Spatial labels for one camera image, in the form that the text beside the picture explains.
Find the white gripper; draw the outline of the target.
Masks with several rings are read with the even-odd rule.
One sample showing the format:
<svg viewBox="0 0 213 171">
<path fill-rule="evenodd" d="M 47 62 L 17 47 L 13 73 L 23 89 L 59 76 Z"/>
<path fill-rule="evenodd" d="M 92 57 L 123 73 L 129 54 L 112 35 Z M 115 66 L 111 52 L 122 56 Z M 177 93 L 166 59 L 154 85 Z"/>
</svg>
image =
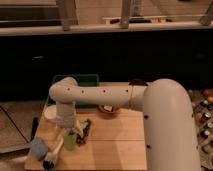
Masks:
<svg viewBox="0 0 213 171">
<path fill-rule="evenodd" d="M 73 130 L 76 126 L 75 103 L 56 103 L 56 123 L 63 128 Z"/>
</svg>

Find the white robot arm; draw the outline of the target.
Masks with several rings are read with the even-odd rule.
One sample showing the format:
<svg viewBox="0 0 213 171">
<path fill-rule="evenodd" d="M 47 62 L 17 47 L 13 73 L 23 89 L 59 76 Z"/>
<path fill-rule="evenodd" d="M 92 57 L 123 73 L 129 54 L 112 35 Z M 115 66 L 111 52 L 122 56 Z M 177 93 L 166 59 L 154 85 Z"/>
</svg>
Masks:
<svg viewBox="0 0 213 171">
<path fill-rule="evenodd" d="M 201 171 L 190 97 L 174 80 L 158 79 L 147 86 L 80 87 L 67 77 L 51 85 L 49 96 L 62 106 L 77 101 L 140 111 L 148 171 Z"/>
</svg>

